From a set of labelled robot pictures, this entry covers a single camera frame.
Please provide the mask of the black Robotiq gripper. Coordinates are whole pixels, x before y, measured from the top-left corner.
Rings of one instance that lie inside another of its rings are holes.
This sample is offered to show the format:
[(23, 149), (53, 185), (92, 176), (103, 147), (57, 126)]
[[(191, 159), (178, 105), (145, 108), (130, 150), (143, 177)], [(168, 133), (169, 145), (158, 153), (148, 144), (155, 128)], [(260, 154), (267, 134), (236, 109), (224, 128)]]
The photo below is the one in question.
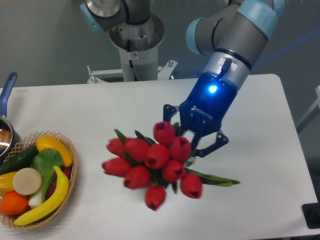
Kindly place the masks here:
[(222, 119), (237, 95), (237, 90), (213, 75), (202, 73), (187, 99), (179, 105), (163, 106), (163, 121), (171, 123), (179, 114), (180, 131), (192, 131), (199, 137), (216, 132), (215, 142), (205, 148), (195, 148), (186, 165), (194, 165), (196, 157), (204, 158), (229, 143), (228, 137), (220, 130)]

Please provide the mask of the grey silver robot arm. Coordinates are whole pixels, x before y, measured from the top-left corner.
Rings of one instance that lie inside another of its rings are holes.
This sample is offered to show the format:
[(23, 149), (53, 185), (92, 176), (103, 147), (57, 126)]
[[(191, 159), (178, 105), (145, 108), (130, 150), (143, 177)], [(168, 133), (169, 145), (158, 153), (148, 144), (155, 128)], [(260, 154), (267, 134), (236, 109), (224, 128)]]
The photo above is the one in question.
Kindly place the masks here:
[[(283, 0), (230, 0), (211, 17), (190, 23), (188, 48), (210, 59), (187, 99), (178, 106), (166, 104), (163, 120), (180, 116), (180, 132), (191, 132), (194, 156), (205, 157), (228, 143), (222, 120), (271, 39)], [(85, 0), (80, 11), (97, 33), (109, 33), (118, 48), (126, 82), (158, 80), (158, 48), (164, 24), (150, 11), (147, 0)]]

